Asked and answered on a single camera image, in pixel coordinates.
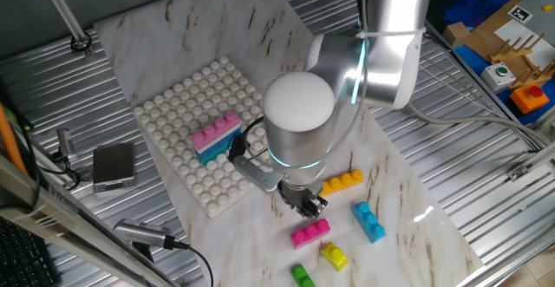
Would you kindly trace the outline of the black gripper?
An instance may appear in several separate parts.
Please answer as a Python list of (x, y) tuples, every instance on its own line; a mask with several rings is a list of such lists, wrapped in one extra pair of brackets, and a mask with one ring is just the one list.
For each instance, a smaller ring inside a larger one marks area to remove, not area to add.
[(280, 181), (277, 189), (284, 201), (295, 208), (306, 218), (317, 218), (328, 201), (319, 196), (321, 181), (314, 181), (306, 186), (291, 186), (284, 180)]

